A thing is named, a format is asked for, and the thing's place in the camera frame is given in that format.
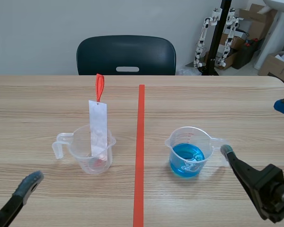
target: measuring cup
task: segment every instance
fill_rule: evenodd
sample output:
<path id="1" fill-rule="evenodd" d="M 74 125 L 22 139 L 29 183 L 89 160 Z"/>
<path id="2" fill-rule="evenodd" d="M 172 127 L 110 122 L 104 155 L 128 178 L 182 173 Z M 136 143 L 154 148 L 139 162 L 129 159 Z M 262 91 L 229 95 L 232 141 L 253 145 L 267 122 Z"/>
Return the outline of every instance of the measuring cup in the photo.
<path id="1" fill-rule="evenodd" d="M 172 170 L 183 177 L 200 173 L 215 150 L 227 144 L 226 140 L 210 137 L 205 131 L 183 127 L 173 131 L 165 141 L 170 148 L 169 163 Z"/>
<path id="2" fill-rule="evenodd" d="M 57 141 L 52 145 L 56 158 L 63 158 L 62 145 L 65 144 L 87 174 L 100 174 L 106 171 L 112 164 L 112 146 L 115 145 L 116 140 L 110 130 L 107 130 L 107 148 L 97 155 L 92 155 L 90 138 L 89 124 L 74 133 L 59 134 Z"/>

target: wood grain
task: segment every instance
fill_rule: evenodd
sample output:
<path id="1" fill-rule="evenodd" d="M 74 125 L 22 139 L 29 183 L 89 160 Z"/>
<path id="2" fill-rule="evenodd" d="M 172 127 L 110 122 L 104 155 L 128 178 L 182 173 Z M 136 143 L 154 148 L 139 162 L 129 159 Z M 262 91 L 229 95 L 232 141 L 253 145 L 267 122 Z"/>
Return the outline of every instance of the wood grain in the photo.
<path id="1" fill-rule="evenodd" d="M 284 171 L 284 115 L 273 109 L 284 84 L 272 77 L 106 76 L 101 97 L 116 137 L 113 164 L 87 175 L 65 153 L 56 160 L 57 134 L 89 122 L 92 76 L 0 76 L 0 208 L 24 176 L 45 179 L 11 226 L 131 227 L 138 87 L 145 84 L 145 227 L 269 227 L 220 155 L 185 180 L 168 166 L 164 140 L 182 126 L 227 139 L 257 169 Z M 279 223 L 284 227 L 284 220 Z"/>

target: cardboard box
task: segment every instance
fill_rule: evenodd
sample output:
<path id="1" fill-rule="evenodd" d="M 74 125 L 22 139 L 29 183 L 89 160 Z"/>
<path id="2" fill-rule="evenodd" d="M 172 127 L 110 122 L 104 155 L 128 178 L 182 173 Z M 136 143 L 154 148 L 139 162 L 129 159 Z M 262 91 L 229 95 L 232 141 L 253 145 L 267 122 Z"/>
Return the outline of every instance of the cardboard box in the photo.
<path id="1" fill-rule="evenodd" d="M 227 34 L 222 34 L 220 45 L 225 45 L 225 41 L 227 39 Z M 234 40 L 232 41 L 231 48 L 235 50 L 240 50 L 243 46 L 245 41 L 239 37 L 234 37 Z"/>
<path id="2" fill-rule="evenodd" d="M 277 59 L 276 55 L 278 53 L 272 53 L 266 57 L 258 75 L 277 77 L 284 82 L 284 61 Z"/>
<path id="3" fill-rule="evenodd" d="M 252 24 L 248 30 L 248 39 L 257 38 L 259 40 L 266 37 L 270 26 L 272 25 L 277 10 L 271 10 L 266 14 L 259 14 L 259 12 L 264 6 L 252 4 L 249 10 L 240 9 L 239 17 L 245 20 L 252 21 Z"/>
<path id="4" fill-rule="evenodd" d="M 207 62 L 207 59 L 208 59 L 208 53 L 209 52 L 207 52 L 206 53 L 206 55 L 205 55 L 205 62 Z M 234 51 L 232 51 L 232 52 L 230 52 L 230 54 L 229 54 L 229 56 L 225 59 L 225 63 L 226 63 L 226 66 L 225 67 L 222 67 L 222 66 L 220 66 L 220 65 L 218 65 L 217 64 L 217 61 L 220 59 L 220 56 L 222 55 L 222 53 L 217 53 L 217 56 L 216 56 L 216 62 L 215 62 L 215 67 L 217 67 L 218 69 L 220 69 L 220 70 L 226 70 L 226 69 L 228 69 L 230 66 L 232 66 L 232 64 L 233 64 L 233 61 L 235 60 L 235 58 L 236 58 L 236 56 L 237 56 L 237 53 L 236 52 L 234 52 Z"/>
<path id="5" fill-rule="evenodd" d="M 225 31 L 224 31 L 224 33 L 227 34 L 227 35 L 229 34 L 229 32 L 230 32 L 230 29 L 228 29 L 228 28 L 226 28 Z M 244 33 L 244 32 L 235 31 L 234 36 L 239 37 L 239 38 L 241 38 L 241 39 L 243 39 L 243 40 L 246 40 L 246 39 L 247 39 L 247 35 L 246 35 L 246 33 Z"/>

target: black chair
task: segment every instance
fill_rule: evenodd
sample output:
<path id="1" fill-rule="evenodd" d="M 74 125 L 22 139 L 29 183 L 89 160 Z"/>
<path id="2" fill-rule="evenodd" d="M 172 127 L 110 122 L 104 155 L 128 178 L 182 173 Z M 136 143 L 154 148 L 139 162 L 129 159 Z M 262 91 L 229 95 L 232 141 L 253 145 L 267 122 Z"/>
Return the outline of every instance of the black chair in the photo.
<path id="1" fill-rule="evenodd" d="M 139 35 L 98 36 L 77 49 L 79 75 L 174 75 L 176 51 L 166 39 Z M 139 71 L 117 71 L 138 67 Z"/>

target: blue water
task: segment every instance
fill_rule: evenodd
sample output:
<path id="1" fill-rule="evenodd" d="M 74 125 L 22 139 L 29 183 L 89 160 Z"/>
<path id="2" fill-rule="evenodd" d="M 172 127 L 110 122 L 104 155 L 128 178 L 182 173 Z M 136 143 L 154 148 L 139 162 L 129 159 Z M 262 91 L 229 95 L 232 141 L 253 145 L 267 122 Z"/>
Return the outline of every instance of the blue water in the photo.
<path id="1" fill-rule="evenodd" d="M 181 158 L 184 158 L 188 161 L 202 161 L 204 160 L 204 154 L 195 145 L 189 143 L 181 143 L 173 147 L 173 150 L 177 155 Z M 193 163 L 187 164 L 182 159 L 173 156 L 172 160 L 170 160 L 170 167 L 172 170 L 183 177 L 192 177 L 196 176 L 202 169 L 204 163 Z"/>

